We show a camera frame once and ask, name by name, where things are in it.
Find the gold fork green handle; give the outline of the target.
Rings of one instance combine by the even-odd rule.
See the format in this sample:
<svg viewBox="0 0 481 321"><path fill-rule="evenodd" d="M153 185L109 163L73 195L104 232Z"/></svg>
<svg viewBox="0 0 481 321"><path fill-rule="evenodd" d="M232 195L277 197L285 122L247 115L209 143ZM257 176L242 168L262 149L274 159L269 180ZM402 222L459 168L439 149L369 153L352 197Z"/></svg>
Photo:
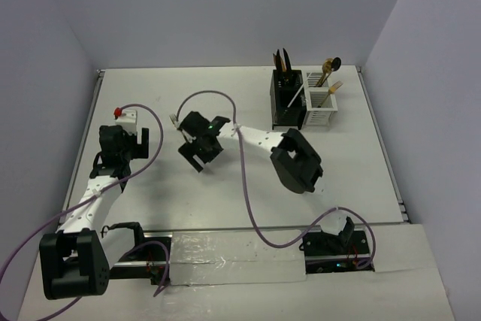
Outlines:
<svg viewBox="0 0 481 321"><path fill-rule="evenodd" d="M175 128L182 136L184 136L183 131L182 131L182 129L180 128L180 123L179 123L179 121L178 121L177 116L176 116L175 114L169 114L169 118L170 118L170 120L171 120L174 128Z"/></svg>

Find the gold knife green handle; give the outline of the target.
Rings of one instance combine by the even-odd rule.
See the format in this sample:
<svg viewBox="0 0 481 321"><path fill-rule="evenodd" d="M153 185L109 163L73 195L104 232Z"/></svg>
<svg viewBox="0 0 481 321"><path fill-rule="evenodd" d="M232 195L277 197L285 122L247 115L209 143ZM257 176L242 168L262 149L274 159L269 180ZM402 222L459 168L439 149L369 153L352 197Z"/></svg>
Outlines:
<svg viewBox="0 0 481 321"><path fill-rule="evenodd" d="M281 67L281 64L280 64L279 55L273 54L273 58L274 58L274 65L275 65L276 70L281 71L282 67Z"/></svg>
<svg viewBox="0 0 481 321"><path fill-rule="evenodd" d="M286 72L286 65L285 65L285 63L284 63L283 58L280 56L279 59L280 59L280 64L281 64L281 67L282 67L282 71L283 71L283 72Z"/></svg>

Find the black steak knife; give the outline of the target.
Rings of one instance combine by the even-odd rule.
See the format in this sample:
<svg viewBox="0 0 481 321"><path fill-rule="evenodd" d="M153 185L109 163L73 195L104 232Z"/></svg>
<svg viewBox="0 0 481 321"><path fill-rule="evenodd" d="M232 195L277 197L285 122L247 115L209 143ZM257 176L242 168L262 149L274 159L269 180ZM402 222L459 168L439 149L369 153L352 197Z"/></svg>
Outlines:
<svg viewBox="0 0 481 321"><path fill-rule="evenodd" d="M286 72L290 72L292 70L289 54L285 48L283 48L283 56L284 56L284 63L286 65Z"/></svg>
<svg viewBox="0 0 481 321"><path fill-rule="evenodd" d="M282 58L281 58L281 56L280 56L280 50L277 50L277 53L276 53L275 66L276 66L276 70L277 70L278 72L282 72L282 71L283 71Z"/></svg>

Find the white fork green handle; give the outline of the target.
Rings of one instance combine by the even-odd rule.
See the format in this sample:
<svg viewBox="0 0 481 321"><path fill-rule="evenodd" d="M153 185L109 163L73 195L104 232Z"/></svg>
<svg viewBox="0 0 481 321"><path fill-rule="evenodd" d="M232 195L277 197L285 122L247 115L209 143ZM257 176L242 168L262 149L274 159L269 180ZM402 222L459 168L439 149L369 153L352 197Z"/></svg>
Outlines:
<svg viewBox="0 0 481 321"><path fill-rule="evenodd" d="M326 95L326 97L324 97L324 99L320 102L320 104L318 105L319 108L321 108L327 101L328 99L334 95L336 93L336 91L341 88L343 85L343 82L342 81L337 81L336 83L334 83L332 86L330 86L328 88L328 93Z"/></svg>

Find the black spoon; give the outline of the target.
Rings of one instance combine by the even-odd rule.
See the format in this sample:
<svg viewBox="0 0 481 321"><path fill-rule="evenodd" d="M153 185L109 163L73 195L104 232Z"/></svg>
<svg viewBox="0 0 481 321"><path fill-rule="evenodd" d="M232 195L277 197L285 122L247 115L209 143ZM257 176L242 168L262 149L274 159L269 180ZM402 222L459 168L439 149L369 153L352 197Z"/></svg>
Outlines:
<svg viewBox="0 0 481 321"><path fill-rule="evenodd" d="M331 73L336 72L342 65L342 60L339 57L328 58L322 65L322 76L317 84L318 87L323 86Z"/></svg>

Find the gold spoon green handle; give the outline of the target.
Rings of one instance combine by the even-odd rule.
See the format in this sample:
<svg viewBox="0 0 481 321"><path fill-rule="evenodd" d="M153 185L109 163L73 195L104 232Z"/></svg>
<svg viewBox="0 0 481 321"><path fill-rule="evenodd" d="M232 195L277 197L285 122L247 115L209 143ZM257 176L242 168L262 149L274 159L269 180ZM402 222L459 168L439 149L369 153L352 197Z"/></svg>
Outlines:
<svg viewBox="0 0 481 321"><path fill-rule="evenodd" d="M322 65L322 76L320 77L319 81L316 84L316 87L321 87L326 79L330 76L332 73L332 63L334 59L333 58L327 58L323 65Z"/></svg>

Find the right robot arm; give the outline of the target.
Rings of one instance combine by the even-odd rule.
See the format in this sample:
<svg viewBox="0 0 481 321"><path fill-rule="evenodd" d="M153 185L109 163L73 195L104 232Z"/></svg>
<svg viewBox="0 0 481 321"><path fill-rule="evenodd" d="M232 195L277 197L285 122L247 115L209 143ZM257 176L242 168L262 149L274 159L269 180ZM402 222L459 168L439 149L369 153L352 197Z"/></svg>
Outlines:
<svg viewBox="0 0 481 321"><path fill-rule="evenodd" d="M320 155L295 128L265 131L222 116L208 120L197 111L189 112L182 121L172 114L171 121L184 140L178 153L197 172L207 173L214 180L228 179L227 164L233 157L224 157L222 152L239 150L240 184L254 229L259 226L248 197L246 152L268 159L280 183L295 194L313 193L316 182L323 176Z"/></svg>

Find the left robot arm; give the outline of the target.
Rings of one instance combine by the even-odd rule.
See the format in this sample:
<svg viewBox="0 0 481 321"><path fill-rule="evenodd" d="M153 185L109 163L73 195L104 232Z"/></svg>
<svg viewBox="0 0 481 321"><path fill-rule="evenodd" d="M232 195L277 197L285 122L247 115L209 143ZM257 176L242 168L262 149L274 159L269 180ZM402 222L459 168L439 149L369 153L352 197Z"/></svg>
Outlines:
<svg viewBox="0 0 481 321"><path fill-rule="evenodd" d="M105 221L113 203L123 194L131 175L130 162L149 156L149 129L101 126L100 151L83 194L81 207L70 212L54 233L39 244L44 294L49 300L105 293L110 270L123 255L139 259L147 241L138 222Z"/></svg>

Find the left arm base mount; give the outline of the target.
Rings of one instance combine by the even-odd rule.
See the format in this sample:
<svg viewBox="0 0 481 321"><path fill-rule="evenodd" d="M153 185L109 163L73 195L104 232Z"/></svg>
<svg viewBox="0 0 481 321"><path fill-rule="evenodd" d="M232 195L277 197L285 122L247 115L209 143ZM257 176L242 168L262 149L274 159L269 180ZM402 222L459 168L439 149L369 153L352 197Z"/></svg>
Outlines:
<svg viewBox="0 0 481 321"><path fill-rule="evenodd" d="M100 236L111 280L148 279L159 291L166 287L170 232L145 232L140 223L129 222L103 226Z"/></svg>

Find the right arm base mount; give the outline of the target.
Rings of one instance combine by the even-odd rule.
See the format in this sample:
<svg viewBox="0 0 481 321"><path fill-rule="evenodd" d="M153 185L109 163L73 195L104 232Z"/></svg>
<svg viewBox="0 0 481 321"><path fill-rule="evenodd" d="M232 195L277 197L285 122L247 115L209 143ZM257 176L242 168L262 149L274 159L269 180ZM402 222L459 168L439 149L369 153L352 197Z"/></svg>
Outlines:
<svg viewBox="0 0 481 321"><path fill-rule="evenodd" d="M371 255L365 231L356 229L350 217L337 235L309 232L298 249L304 254L307 274L359 271L358 266Z"/></svg>

